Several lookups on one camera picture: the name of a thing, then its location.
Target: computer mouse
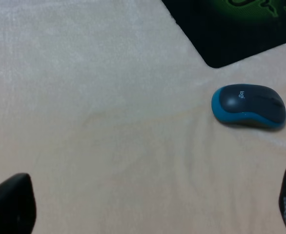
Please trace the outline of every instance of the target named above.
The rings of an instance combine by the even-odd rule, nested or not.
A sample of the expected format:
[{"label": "computer mouse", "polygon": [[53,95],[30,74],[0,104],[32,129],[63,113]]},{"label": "computer mouse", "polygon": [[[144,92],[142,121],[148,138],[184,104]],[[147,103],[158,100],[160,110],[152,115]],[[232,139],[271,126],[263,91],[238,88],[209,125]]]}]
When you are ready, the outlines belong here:
[{"label": "computer mouse", "polygon": [[217,90],[211,100],[216,119],[225,124],[281,128],[286,122],[283,100],[273,89],[233,84]]}]

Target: white desk surface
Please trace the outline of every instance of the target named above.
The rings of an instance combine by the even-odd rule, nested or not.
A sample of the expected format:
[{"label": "white desk surface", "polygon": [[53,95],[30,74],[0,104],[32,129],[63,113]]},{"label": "white desk surface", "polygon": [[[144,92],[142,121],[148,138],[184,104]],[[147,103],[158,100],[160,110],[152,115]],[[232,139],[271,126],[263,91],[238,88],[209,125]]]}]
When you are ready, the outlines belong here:
[{"label": "white desk surface", "polygon": [[286,234],[286,127],[218,123],[232,83],[286,104],[286,45],[213,69],[160,0],[0,0],[0,182],[34,234]]}]

